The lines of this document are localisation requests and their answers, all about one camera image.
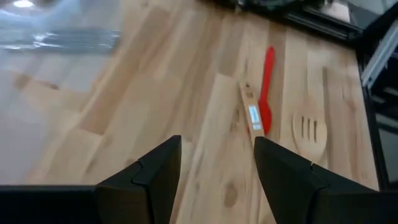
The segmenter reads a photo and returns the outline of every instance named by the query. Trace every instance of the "label sticker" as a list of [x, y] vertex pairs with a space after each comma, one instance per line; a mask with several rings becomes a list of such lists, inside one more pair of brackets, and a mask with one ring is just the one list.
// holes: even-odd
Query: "label sticker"
[[252, 124], [260, 123], [260, 116], [259, 116], [259, 112], [257, 111], [256, 106], [254, 106], [254, 105], [249, 106], [249, 113], [250, 113]]
[[255, 124], [253, 125], [253, 130], [260, 130], [261, 129], [261, 125], [260, 124]]

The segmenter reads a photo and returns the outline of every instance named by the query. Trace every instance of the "wood knot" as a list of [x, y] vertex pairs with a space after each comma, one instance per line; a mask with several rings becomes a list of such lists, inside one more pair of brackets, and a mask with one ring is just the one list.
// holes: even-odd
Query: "wood knot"
[[234, 183], [228, 182], [226, 185], [224, 205], [227, 208], [231, 208], [236, 204], [238, 200], [238, 190], [236, 189]]

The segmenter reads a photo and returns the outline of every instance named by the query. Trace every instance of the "slotted wooden spatula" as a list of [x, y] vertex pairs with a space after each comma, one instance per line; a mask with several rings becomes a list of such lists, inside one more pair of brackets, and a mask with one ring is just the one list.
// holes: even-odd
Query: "slotted wooden spatula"
[[307, 100], [293, 115], [293, 137], [298, 153], [312, 162], [319, 163], [325, 152], [328, 136], [325, 109], [323, 105], [317, 105], [316, 93], [311, 95], [307, 91], [307, 95]]

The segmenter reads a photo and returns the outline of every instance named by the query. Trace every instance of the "wooden countertop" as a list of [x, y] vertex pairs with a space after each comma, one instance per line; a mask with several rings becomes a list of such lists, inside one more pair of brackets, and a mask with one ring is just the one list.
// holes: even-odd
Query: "wooden countertop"
[[118, 7], [109, 19], [123, 21], [123, 40], [111, 58], [96, 56], [103, 68], [90, 58], [49, 55], [28, 56], [22, 71], [3, 65], [0, 184], [96, 184], [181, 134], [172, 223], [274, 223], [238, 92], [247, 78], [259, 94], [272, 45], [268, 138], [297, 152], [291, 120], [308, 73], [328, 125], [321, 165], [378, 189], [352, 50], [193, 0], [122, 0]]

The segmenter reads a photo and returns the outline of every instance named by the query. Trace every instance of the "red spatula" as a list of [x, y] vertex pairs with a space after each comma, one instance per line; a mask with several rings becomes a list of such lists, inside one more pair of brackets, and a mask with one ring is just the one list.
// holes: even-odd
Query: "red spatula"
[[274, 62], [275, 50], [273, 47], [269, 47], [266, 54], [266, 61], [264, 63], [264, 76], [262, 78], [262, 88], [259, 99], [259, 110], [265, 135], [269, 133], [272, 123], [272, 113], [271, 109], [269, 108], [267, 97], [269, 91], [269, 83], [271, 82], [271, 74], [274, 69]]

